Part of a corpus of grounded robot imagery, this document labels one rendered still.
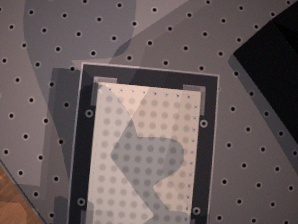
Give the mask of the grey perforated base plate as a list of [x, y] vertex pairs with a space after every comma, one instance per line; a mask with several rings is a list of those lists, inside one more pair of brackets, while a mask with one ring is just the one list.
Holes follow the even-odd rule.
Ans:
[[82, 62], [220, 75], [209, 224], [298, 224], [298, 144], [233, 53], [298, 0], [0, 0], [0, 166], [66, 224]]

